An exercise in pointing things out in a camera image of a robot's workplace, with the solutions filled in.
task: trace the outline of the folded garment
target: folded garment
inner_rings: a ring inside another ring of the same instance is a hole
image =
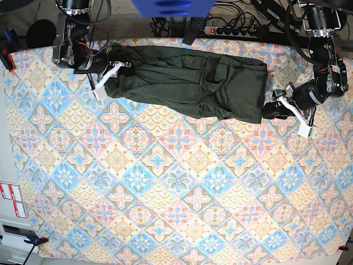
[[[114,46],[110,60],[134,67],[107,81],[112,98],[165,105],[193,118],[261,123],[268,72],[259,60],[160,46]]]

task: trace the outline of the wire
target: wire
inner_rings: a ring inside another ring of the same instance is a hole
[[[88,73],[87,77],[88,77],[88,81],[89,81],[89,85],[90,85],[91,89],[95,90],[95,84],[94,84],[94,81],[93,81],[92,74]]]
[[[103,7],[103,2],[104,2],[104,0],[101,0],[101,1],[100,1],[100,6],[99,6],[99,9],[98,9],[97,16],[95,17],[95,21],[97,21],[98,18],[99,18],[101,9],[102,9],[102,7]],[[93,40],[94,30],[95,30],[95,27],[93,27],[92,34],[91,34],[90,39],[89,39],[89,45],[92,46],[91,48],[93,48],[92,40]]]
[[[58,0],[55,0],[55,3],[56,3],[56,6],[58,7],[58,9],[67,17],[70,18],[70,20],[74,21],[75,23],[78,23],[78,24],[82,24],[82,25],[97,25],[97,24],[100,24],[106,20],[108,20],[111,16],[111,3],[110,3],[110,0],[105,0],[106,1],[106,16],[105,18],[101,19],[101,20],[96,20],[94,22],[85,22],[85,21],[82,21],[82,20],[79,20],[79,19],[76,19],[74,16],[71,16],[69,14],[67,14],[65,12],[64,9],[62,9],[62,7],[59,5],[59,2]]]
[[[212,18],[207,18],[206,21],[210,21],[210,20],[213,20],[213,19],[220,19],[221,21],[223,21],[225,24],[227,24],[228,22],[222,18],[222,17],[212,17]]]
[[[35,12],[35,15],[34,15],[34,22],[36,22],[37,19],[38,19],[38,12],[39,12],[39,8],[40,8],[40,4],[41,4],[41,2],[39,2],[38,7],[37,7],[37,11]]]
[[[347,40],[350,40],[350,38],[351,38],[351,26],[349,25],[348,19],[347,19],[347,26],[348,26],[348,39]]]
[[[304,60],[312,63],[315,66],[318,67],[325,67],[325,65],[315,59],[312,59],[310,57],[308,57],[302,50],[302,48],[300,48],[300,46],[296,43],[296,41],[294,40],[292,34],[291,34],[291,29],[290,29],[290,15],[291,15],[291,8],[290,5],[288,5],[287,7],[287,11],[286,11],[286,33],[287,33],[287,37],[289,42],[291,43],[291,45],[293,46],[293,48],[297,51],[297,53],[299,53],[300,56],[303,57]]]
[[[106,30],[102,29],[101,27],[98,27],[98,26],[95,26],[97,29],[99,30],[102,30],[105,32],[105,35],[106,35],[106,42],[105,44],[99,49],[99,51],[96,53],[96,54],[88,54],[87,56],[88,57],[95,57],[96,55],[100,54],[108,45],[108,42],[109,42],[109,34]]]
[[[245,32],[248,32],[251,28],[255,28],[255,25],[254,25],[254,22],[256,21],[256,23],[261,26],[261,23],[259,22],[259,20],[257,19],[257,17],[253,14],[253,13],[250,13],[250,12],[244,12],[240,6],[236,5],[235,3],[238,3],[238,2],[243,2],[245,3],[243,0],[240,0],[240,1],[236,1],[236,2],[225,2],[225,1],[217,1],[216,4],[214,5],[215,7],[232,7],[232,8],[235,8],[239,15],[233,19],[231,19],[229,22],[226,22],[223,18],[221,17],[213,17],[212,14],[209,14],[211,16],[211,18],[207,18],[206,21],[210,21],[212,19],[220,19],[222,20],[226,25],[223,26],[223,30],[225,30],[225,28],[227,27],[231,27],[230,30],[233,30],[240,18],[242,17],[242,23],[241,25],[238,27],[239,30],[240,29],[243,29],[243,28],[246,28],[246,31]],[[248,27],[244,27],[244,24],[246,23],[247,21],[247,17],[245,16],[246,14],[249,14],[251,15],[251,18],[250,18],[250,23],[249,23],[249,26]]]
[[[278,0],[279,4],[281,5],[281,7],[283,7],[283,9],[285,9],[285,6],[282,4],[281,0]]]
[[[31,256],[32,251],[33,251],[34,248],[35,248],[35,245],[33,245],[31,251],[28,253],[28,255],[27,255],[25,261],[23,262],[23,265],[25,265],[25,264],[27,263],[27,260],[28,260],[29,256]],[[1,265],[19,265],[18,263],[11,263],[11,264],[10,264],[10,263],[2,263],[2,262],[0,262],[0,264],[1,264]]]
[[[151,27],[155,38],[167,38],[170,36],[171,28],[170,26],[165,28],[166,23],[167,20],[165,18],[152,18],[152,22],[149,24],[149,26]]]
[[[76,42],[76,43],[78,43],[78,44],[80,44],[80,45],[85,46],[85,47],[88,49],[88,51],[90,50],[90,47],[89,47],[89,45],[88,45],[88,44],[86,44],[86,43],[82,43],[82,42],[80,42],[80,41],[78,41],[78,42]]]
[[[288,2],[288,7],[290,8],[290,10],[291,10],[291,12],[292,12],[292,16],[293,16],[294,20],[295,20],[296,22],[301,22],[301,21],[303,21],[303,19],[305,18],[305,16],[306,16],[307,13],[308,13],[308,10],[307,10],[306,8],[304,8],[304,14],[303,14],[301,17],[297,17],[296,12],[295,12],[295,10],[294,10],[294,4],[292,4],[291,0],[287,0],[287,2]]]
[[[311,114],[309,126],[313,126],[314,124],[315,112],[316,112],[316,107],[314,107],[313,113]]]

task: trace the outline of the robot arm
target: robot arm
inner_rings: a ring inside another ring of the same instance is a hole
[[[309,23],[309,28],[305,30],[309,34],[310,57],[300,50],[290,31],[287,31],[287,35],[298,53],[313,64],[314,79],[297,88],[290,83],[285,90],[274,90],[271,102],[264,107],[263,116],[265,119],[296,116],[301,121],[299,134],[309,137],[315,131],[313,119],[316,106],[324,103],[329,97],[344,96],[349,85],[337,34],[337,30],[341,28],[337,11],[313,3],[301,2],[300,5],[306,9]]]

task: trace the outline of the patterned tablecloth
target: patterned tablecloth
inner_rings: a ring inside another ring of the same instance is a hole
[[[123,45],[187,47],[179,39]],[[273,88],[312,77],[284,46],[196,40],[254,57]],[[13,54],[4,71],[14,162],[41,257],[111,264],[267,264],[333,255],[353,227],[353,89],[298,122],[196,120],[123,98],[92,99],[52,48]],[[346,60],[349,77],[353,62]]]

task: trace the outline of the cable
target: cable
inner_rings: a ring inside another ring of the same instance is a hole
[[[167,23],[167,20],[165,18],[152,18],[152,22],[150,22],[149,26],[151,27],[152,33],[155,38],[170,37],[171,28],[170,26],[165,28],[166,23]]]
[[[291,29],[290,29],[290,15],[291,15],[291,8],[290,6],[288,5],[287,7],[287,12],[286,12],[286,33],[287,33],[287,37],[288,37],[288,40],[289,42],[292,44],[293,48],[297,51],[297,53],[299,53],[300,56],[303,57],[304,60],[312,63],[313,65],[315,66],[318,66],[318,67],[325,67],[325,65],[315,59],[312,59],[310,57],[308,57],[304,52],[303,50],[300,48],[300,46],[295,42],[292,34],[291,34]]]
[[[100,1],[100,6],[99,6],[99,9],[98,9],[97,16],[95,17],[95,21],[97,21],[98,18],[99,18],[101,9],[103,8],[103,2],[104,2],[104,0]],[[93,40],[94,29],[95,29],[95,27],[93,27],[92,34],[91,34],[90,39],[89,39],[89,45],[92,46],[91,49],[93,48],[92,40]]]
[[[31,251],[28,253],[28,255],[27,255],[25,261],[23,262],[23,265],[25,265],[25,264],[27,263],[27,260],[28,260],[29,256],[31,256],[32,251],[33,251],[34,248],[35,248],[35,245],[33,245]],[[11,264],[10,264],[10,263],[2,263],[2,262],[0,262],[0,264],[1,264],[1,265],[19,265],[18,263],[11,263]]]
[[[78,44],[80,44],[80,45],[85,46],[85,47],[88,49],[88,51],[90,50],[90,47],[89,47],[89,45],[88,45],[88,44],[86,44],[86,43],[82,43],[82,42],[80,42],[80,41],[78,41],[78,42],[76,42],[76,43],[78,43]]]
[[[349,25],[348,19],[347,19],[347,26],[348,26],[348,39],[347,40],[350,40],[350,38],[351,38],[351,26]]]
[[[283,7],[283,9],[285,9],[285,6],[282,4],[281,0],[278,0],[279,4],[281,5],[281,7]]]
[[[316,112],[316,107],[314,107],[313,113],[311,114],[310,121],[309,121],[309,126],[313,126],[314,125],[315,112]]]
[[[226,26],[224,26],[224,28],[230,26],[230,24],[234,21],[234,20],[237,20],[238,22],[238,18],[240,18],[240,16],[244,15],[244,11],[239,7],[237,6],[236,4],[215,4],[214,6],[216,7],[233,7],[235,8],[238,12],[239,12],[239,16],[237,16],[236,18],[233,18],[231,21],[229,21],[227,23]]]
[[[291,0],[287,0],[287,2],[288,2],[288,7],[290,8],[290,10],[291,10],[291,12],[292,12],[292,16],[293,16],[294,20],[295,20],[296,22],[301,22],[301,21],[303,21],[303,19],[305,18],[305,16],[306,16],[307,13],[308,13],[308,10],[307,10],[306,8],[304,8],[304,14],[303,14],[301,17],[297,17],[296,12],[295,12],[295,10],[294,10],[294,4],[296,4],[297,2],[295,2],[294,4],[292,4],[294,1],[291,2]]]
[[[108,32],[107,32],[106,30],[102,29],[101,27],[98,27],[98,26],[95,26],[95,27],[96,27],[97,29],[102,30],[102,31],[105,32],[105,35],[106,35],[106,42],[105,42],[105,44],[99,49],[99,51],[98,51],[96,54],[88,54],[88,55],[87,55],[88,57],[94,57],[94,56],[100,54],[100,53],[107,47],[108,42],[109,42],[109,34],[108,34]]]
[[[88,73],[88,74],[87,74],[87,77],[88,77],[88,81],[89,81],[90,88],[91,88],[92,90],[95,90],[95,84],[94,84],[94,81],[93,81],[92,74],[91,74],[91,73]]]
[[[39,2],[38,7],[37,7],[37,11],[35,12],[35,15],[34,15],[34,22],[36,22],[37,19],[38,19],[38,12],[39,12],[39,8],[40,8],[40,4],[41,4],[41,2]]]
[[[238,12],[239,12],[239,15],[242,15],[243,13],[244,14],[250,14],[252,17],[254,17],[256,19],[256,21],[260,24],[260,22],[258,21],[258,19],[256,18],[256,16],[253,14],[253,13],[250,13],[250,12],[244,12],[240,6],[238,6],[237,4],[235,4],[237,2],[225,2],[225,1],[217,1],[216,4],[214,6],[224,6],[224,7],[233,7],[235,8]],[[263,18],[265,18],[266,20],[269,20],[267,17],[263,16],[262,14],[259,13],[260,16],[262,16]]]
[[[221,21],[223,21],[225,24],[227,24],[228,22],[222,18],[222,17],[212,17],[212,18],[207,18],[206,21],[210,21],[210,20],[213,20],[213,19],[220,19]]]
[[[77,18],[75,18],[74,16],[71,16],[69,14],[67,14],[65,12],[64,9],[62,9],[62,7],[59,5],[59,2],[58,0],[55,0],[55,3],[56,3],[56,6],[58,7],[58,9],[67,17],[70,18],[70,20],[74,21],[75,23],[78,23],[78,24],[82,24],[82,25],[97,25],[99,23],[102,23],[106,20],[108,20],[111,16],[111,3],[110,3],[110,0],[105,0],[106,1],[106,16],[105,18],[101,19],[101,20],[97,20],[97,21],[94,21],[94,22],[85,22],[85,21],[81,21]]]

